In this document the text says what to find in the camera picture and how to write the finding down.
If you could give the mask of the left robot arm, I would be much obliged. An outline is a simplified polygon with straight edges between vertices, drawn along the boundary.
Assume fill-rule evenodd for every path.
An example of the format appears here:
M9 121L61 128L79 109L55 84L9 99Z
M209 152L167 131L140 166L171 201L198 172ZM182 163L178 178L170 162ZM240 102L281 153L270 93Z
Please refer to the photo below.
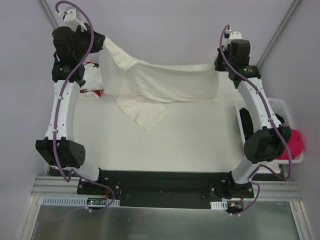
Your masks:
M105 36L93 30L89 23L84 28L68 26L52 32L54 62L51 71L54 99L48 129L43 139L35 142L37 152L52 167L56 167L66 182L68 170L82 181L89 182L88 188L99 195L105 191L106 183L99 178L100 169L86 161L85 147L74 141L74 117L77 98L84 80L84 62L91 53L103 48Z

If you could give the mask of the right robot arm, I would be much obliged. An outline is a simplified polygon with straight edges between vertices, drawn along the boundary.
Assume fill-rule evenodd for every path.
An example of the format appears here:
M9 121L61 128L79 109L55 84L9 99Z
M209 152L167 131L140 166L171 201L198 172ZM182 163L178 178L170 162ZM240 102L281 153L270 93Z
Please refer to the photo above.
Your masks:
M242 96L251 118L253 133L243 145L244 159L230 172L225 192L237 197L243 186L262 165L274 161L287 150L292 131L283 126L273 112L263 89L258 68L249 64L250 42L232 39L219 44L215 70L227 72L228 78Z

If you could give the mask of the cream white t shirt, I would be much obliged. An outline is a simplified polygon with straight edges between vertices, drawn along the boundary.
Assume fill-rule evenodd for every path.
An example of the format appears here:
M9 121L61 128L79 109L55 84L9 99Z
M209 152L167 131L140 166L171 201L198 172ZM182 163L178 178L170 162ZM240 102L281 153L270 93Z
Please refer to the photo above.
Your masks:
M99 65L104 93L147 132L169 112L166 103L213 102L218 98L219 76L213 64L151 64L106 38Z

